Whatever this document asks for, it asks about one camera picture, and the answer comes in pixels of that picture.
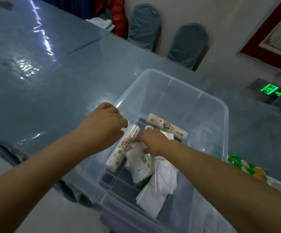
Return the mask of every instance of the plastic table cover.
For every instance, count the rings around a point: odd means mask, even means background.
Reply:
[[[114,103],[146,69],[174,76],[229,108],[229,151],[281,181],[281,109],[224,87],[40,0],[0,6],[0,144],[23,159],[69,133],[101,102]],[[76,171],[63,180],[99,201]]]

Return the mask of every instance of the left hand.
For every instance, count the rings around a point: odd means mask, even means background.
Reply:
[[[101,103],[70,135],[89,156],[109,148],[123,135],[128,121],[110,103]]]

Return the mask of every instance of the transparent plastic storage box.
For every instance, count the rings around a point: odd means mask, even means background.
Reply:
[[[137,124],[143,129],[144,118],[153,113],[187,131],[187,145],[227,160],[228,108],[193,86],[148,69],[116,105],[129,125]],[[193,218],[198,206],[192,204],[193,185],[179,172],[174,194],[165,201],[157,219],[150,218],[136,204],[141,189],[134,186],[131,173],[123,167],[125,160],[116,173],[105,169],[105,162],[116,145],[87,158],[77,167],[92,186],[91,196],[95,196],[92,199],[145,233],[194,232]]]

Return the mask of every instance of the green packaging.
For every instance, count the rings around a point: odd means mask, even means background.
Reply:
[[[246,162],[241,157],[236,156],[235,154],[233,154],[233,153],[231,153],[229,151],[228,151],[228,159],[234,160],[234,161],[240,163],[242,166],[244,166],[246,168],[250,168],[250,169],[252,169],[256,173],[259,173],[262,176],[267,176],[268,175],[268,170],[266,170],[264,168],[257,167],[254,164],[251,164],[249,162]]]
[[[230,164],[232,164],[233,166],[237,167],[238,169],[242,170],[243,172],[246,172],[249,175],[254,176],[257,179],[267,183],[267,181],[268,181],[267,177],[259,174],[258,172],[255,172],[253,169],[251,169],[251,168],[249,168],[247,166],[244,166],[244,165],[240,164],[238,161],[230,159],[230,158],[228,158],[228,162]]]

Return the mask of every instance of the dark blue cloth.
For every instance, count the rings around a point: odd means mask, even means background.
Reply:
[[[94,0],[43,0],[82,19],[91,19],[94,11]]]

